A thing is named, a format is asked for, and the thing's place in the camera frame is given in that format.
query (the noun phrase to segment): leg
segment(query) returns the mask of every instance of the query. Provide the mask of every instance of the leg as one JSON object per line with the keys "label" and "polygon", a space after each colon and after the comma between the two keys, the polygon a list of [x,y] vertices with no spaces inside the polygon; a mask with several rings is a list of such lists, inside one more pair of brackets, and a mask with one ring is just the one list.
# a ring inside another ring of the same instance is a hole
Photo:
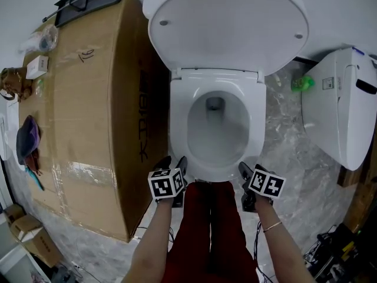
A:
{"label": "leg", "polygon": [[236,282],[258,282],[257,263],[246,248],[230,182],[213,183],[211,271]]}
{"label": "leg", "polygon": [[163,282],[182,282],[180,275],[206,272],[210,255],[211,186],[194,182],[188,185],[183,219],[173,247],[167,255]]}

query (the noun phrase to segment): white wall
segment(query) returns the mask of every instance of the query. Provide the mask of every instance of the white wall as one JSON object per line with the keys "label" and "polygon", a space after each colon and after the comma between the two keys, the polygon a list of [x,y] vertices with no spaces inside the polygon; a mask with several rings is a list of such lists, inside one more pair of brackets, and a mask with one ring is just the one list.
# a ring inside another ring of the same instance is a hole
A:
{"label": "white wall", "polygon": [[[59,0],[0,0],[0,70],[22,64],[20,42],[42,19],[56,10]],[[320,60],[329,51],[357,45],[377,55],[377,0],[302,0],[310,35],[301,56]]]}

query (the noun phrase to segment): toilet bowl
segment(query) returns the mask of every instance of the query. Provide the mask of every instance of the toilet bowl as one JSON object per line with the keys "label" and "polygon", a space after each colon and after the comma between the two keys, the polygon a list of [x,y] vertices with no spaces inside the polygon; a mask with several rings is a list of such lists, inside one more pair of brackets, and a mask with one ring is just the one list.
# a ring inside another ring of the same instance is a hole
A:
{"label": "toilet bowl", "polygon": [[170,143],[187,173],[219,182],[257,158],[265,75],[298,55],[309,27],[299,0],[144,0],[148,32],[172,71]]}

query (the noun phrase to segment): green plastic object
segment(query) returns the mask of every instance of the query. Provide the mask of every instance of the green plastic object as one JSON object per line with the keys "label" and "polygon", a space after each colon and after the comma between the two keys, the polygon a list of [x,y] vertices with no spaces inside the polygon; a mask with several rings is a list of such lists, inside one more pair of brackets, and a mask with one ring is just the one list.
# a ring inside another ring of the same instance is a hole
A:
{"label": "green plastic object", "polygon": [[309,87],[314,85],[314,80],[310,76],[304,75],[302,78],[292,81],[290,88],[292,89],[292,91],[305,91],[308,90]]}

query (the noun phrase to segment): gray tile floor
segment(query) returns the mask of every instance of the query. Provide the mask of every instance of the gray tile floor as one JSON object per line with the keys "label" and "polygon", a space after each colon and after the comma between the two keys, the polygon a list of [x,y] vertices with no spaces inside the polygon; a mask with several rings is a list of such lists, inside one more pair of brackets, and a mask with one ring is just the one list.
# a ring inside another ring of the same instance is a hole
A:
{"label": "gray tile floor", "polygon": [[[266,138],[258,159],[268,170],[287,178],[282,198],[275,201],[274,207],[303,252],[315,242],[318,233],[342,222],[355,192],[354,186],[342,189],[336,184],[340,166],[305,135],[300,94],[291,92],[290,81],[306,70],[304,65],[292,61],[276,74],[266,77]],[[250,160],[249,165],[253,166],[256,162]],[[74,261],[103,283],[117,282],[127,273],[137,239],[126,244],[51,214],[32,202],[25,174],[20,172],[16,161],[5,162],[5,167],[16,201],[44,223],[67,260],[67,266]],[[242,212],[242,183],[241,179],[232,181],[247,248],[252,252],[258,217]],[[152,203],[141,226],[148,226],[155,208],[156,204]],[[175,232],[179,229],[182,215],[181,209],[173,210],[171,227]],[[143,229],[138,229],[136,236],[143,233]],[[273,276],[263,234],[259,240],[258,262],[268,276]],[[80,271],[80,275],[83,276],[82,282],[97,282],[84,271]]]}

